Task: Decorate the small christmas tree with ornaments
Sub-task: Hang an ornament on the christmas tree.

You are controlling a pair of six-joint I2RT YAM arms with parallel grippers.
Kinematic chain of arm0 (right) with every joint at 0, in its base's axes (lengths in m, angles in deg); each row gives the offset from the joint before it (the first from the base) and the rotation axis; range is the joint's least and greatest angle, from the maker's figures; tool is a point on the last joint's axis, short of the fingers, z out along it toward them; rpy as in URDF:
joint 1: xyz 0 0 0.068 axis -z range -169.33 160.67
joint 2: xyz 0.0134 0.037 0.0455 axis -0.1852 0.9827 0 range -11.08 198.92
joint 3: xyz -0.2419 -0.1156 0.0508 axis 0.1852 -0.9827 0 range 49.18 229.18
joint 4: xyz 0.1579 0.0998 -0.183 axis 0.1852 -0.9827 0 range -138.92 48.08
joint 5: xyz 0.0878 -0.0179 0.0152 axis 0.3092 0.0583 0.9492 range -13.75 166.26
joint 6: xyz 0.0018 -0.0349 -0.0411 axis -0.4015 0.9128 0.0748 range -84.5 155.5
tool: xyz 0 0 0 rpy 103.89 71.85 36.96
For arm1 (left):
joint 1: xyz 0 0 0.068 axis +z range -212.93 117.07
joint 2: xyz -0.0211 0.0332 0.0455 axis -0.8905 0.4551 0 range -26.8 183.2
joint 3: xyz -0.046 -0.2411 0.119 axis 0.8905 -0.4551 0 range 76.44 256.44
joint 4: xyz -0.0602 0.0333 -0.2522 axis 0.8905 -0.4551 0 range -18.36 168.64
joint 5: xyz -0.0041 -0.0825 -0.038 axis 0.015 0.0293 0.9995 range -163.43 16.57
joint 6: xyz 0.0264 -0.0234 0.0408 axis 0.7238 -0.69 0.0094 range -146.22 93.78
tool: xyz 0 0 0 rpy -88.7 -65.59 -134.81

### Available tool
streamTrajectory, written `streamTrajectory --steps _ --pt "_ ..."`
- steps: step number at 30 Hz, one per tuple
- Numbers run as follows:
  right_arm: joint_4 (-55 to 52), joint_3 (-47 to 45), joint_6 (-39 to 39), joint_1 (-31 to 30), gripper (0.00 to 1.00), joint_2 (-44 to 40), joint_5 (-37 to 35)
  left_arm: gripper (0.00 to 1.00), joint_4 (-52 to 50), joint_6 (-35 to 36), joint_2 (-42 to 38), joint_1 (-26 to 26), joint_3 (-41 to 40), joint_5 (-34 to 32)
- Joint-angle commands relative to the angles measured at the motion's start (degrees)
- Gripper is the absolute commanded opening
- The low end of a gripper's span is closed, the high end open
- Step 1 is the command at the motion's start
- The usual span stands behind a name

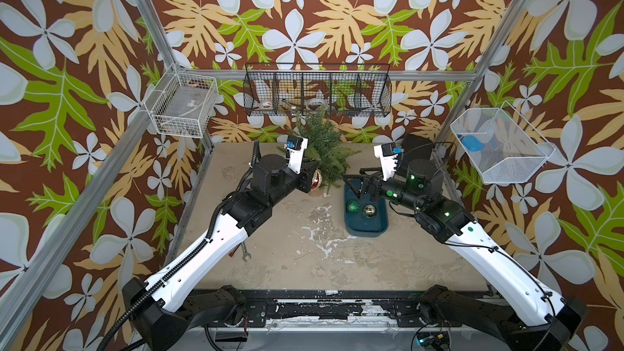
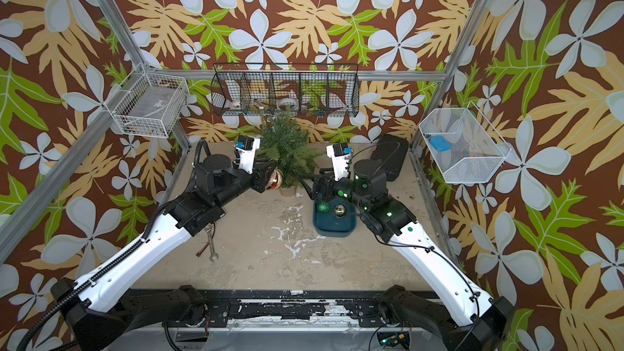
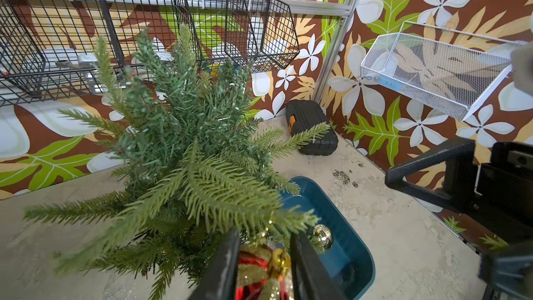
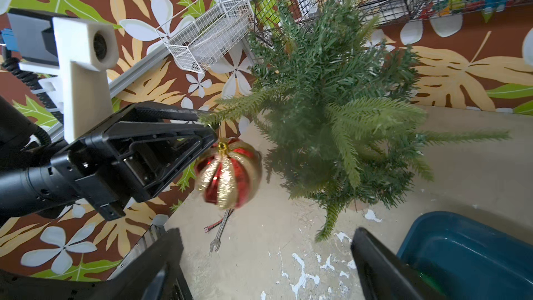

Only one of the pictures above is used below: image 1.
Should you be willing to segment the red gold striped ornament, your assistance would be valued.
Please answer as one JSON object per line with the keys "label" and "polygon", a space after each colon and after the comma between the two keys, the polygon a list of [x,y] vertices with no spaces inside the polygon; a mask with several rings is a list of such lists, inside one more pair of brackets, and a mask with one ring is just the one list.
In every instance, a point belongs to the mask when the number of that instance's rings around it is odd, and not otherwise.
{"label": "red gold striped ornament", "polygon": [[322,172],[319,169],[315,170],[311,178],[310,190],[314,191],[319,189],[323,184]]}

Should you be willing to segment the green glitter ball ornament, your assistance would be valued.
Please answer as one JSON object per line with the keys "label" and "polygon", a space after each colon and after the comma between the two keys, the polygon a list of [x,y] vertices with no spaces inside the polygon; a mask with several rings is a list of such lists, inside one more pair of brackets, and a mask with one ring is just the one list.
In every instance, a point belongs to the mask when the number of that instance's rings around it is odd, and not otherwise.
{"label": "green glitter ball ornament", "polygon": [[345,210],[349,214],[357,214],[361,209],[360,202],[356,199],[350,199],[345,203]]}

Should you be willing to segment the gold ball ornament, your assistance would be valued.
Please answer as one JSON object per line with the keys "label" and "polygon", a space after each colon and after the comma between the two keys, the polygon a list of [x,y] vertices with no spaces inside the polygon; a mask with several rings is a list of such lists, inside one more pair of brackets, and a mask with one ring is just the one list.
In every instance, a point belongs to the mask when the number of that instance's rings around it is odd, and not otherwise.
{"label": "gold ball ornament", "polygon": [[374,218],[377,212],[377,208],[372,204],[365,205],[364,208],[362,208],[362,215],[367,218]]}

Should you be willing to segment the small green christmas tree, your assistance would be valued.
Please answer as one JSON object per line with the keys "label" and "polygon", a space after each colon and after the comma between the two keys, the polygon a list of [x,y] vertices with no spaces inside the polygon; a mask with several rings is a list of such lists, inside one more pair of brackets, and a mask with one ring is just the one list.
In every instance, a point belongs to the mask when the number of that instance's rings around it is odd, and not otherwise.
{"label": "small green christmas tree", "polygon": [[339,188],[343,176],[350,168],[349,158],[360,153],[360,150],[343,146],[341,132],[325,117],[325,111],[311,112],[309,115],[297,113],[295,124],[289,134],[308,140],[304,158],[319,163],[321,188],[325,193],[329,193],[334,187]]}

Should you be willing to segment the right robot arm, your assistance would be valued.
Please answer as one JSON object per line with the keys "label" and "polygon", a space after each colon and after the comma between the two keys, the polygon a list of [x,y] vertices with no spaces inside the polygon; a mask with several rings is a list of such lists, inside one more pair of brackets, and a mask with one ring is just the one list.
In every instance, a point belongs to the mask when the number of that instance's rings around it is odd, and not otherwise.
{"label": "right robot arm", "polygon": [[374,148],[377,168],[344,175],[357,197],[403,206],[408,216],[437,242],[473,266],[505,299],[497,305],[435,285],[420,298],[424,323],[457,323],[504,342],[512,350],[563,350],[583,322],[587,307],[565,299],[523,268],[484,231],[463,205],[445,198],[440,172],[428,159],[400,165],[403,150],[393,143]]}

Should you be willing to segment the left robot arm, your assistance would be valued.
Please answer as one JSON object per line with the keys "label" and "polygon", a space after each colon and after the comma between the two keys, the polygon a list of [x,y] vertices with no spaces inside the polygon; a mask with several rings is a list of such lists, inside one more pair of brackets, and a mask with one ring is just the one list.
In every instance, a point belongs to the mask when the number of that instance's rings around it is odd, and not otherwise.
{"label": "left robot arm", "polygon": [[262,156],[255,142],[248,171],[237,188],[216,206],[206,232],[146,281],[131,279],[125,284],[126,311],[98,349],[106,349],[126,322],[141,335],[128,349],[147,345],[152,350],[168,350],[191,328],[242,320],[245,298],[234,287],[224,286],[202,295],[192,292],[222,258],[271,218],[275,205],[295,190],[312,190],[318,163],[305,161],[307,146],[306,138],[290,135],[284,155]]}

